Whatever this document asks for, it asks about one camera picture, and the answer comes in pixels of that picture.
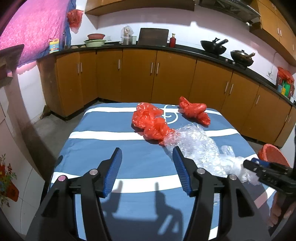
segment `black wok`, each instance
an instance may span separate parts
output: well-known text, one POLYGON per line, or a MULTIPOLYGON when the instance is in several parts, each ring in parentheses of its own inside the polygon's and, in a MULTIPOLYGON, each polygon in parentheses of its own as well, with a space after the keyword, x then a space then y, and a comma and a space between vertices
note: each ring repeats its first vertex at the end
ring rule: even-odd
POLYGON ((200 41, 200 43, 205 51, 216 54, 216 55, 220 55, 226 51, 226 48, 222 46, 222 44, 227 43, 228 40, 225 39, 220 43, 216 43, 218 40, 220 39, 215 38, 215 40, 213 40, 212 42, 203 40, 203 41, 200 41))
POLYGON ((244 50, 233 50, 230 55, 235 62, 245 67, 249 67, 254 63, 251 57, 255 56, 255 53, 247 54, 244 50))

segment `white plastic bag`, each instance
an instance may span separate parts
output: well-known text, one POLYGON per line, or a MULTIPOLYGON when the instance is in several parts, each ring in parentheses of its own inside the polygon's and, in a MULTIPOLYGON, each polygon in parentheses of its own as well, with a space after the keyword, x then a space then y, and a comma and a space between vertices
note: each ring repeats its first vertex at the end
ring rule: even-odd
POLYGON ((121 30, 121 41, 120 44, 132 44, 132 36, 133 36, 133 30, 129 25, 126 25, 121 30))
POLYGON ((164 145, 170 154, 175 146, 179 146, 184 157, 194 160, 198 167, 212 175, 227 177, 235 174, 241 182, 259 184, 256 174, 243 167, 245 158, 235 157, 231 146, 222 146, 223 154, 220 154, 214 140, 198 124, 191 123, 177 129, 164 139, 164 145))

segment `metal screw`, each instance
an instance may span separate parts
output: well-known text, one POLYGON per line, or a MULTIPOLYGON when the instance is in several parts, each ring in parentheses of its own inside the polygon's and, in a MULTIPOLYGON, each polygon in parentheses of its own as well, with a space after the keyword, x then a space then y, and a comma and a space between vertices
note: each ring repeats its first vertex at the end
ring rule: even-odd
POLYGON ((65 180, 66 180, 66 176, 61 175, 61 176, 58 177, 58 180, 59 180, 60 182, 65 181, 65 180))
POLYGON ((89 171, 90 175, 96 175, 97 173, 98 173, 97 169, 92 169, 92 170, 89 171))
POLYGON ((199 169, 197 169, 197 173, 198 174, 205 174, 205 169, 199 168, 199 169))
POLYGON ((230 174, 229 175, 229 178, 231 179, 231 180, 236 180, 237 179, 237 176, 236 175, 234 175, 234 174, 230 174))

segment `red plastic bowl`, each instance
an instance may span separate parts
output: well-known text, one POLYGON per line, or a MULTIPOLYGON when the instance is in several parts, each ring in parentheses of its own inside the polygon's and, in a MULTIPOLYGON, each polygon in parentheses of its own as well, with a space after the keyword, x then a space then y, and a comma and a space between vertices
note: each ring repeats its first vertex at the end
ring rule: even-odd
POLYGON ((105 37, 104 34, 89 34, 88 38, 91 39, 103 39, 105 37))

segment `plastic bowl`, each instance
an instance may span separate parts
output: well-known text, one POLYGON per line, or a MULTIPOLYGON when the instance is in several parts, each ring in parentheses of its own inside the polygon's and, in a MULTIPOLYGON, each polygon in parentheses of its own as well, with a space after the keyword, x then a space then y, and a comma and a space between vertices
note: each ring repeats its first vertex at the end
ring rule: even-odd
POLYGON ((87 47, 100 47, 105 44, 106 40, 94 39, 84 41, 87 47))
POLYGON ((105 37, 104 34, 89 34, 88 38, 91 39, 103 39, 105 37))

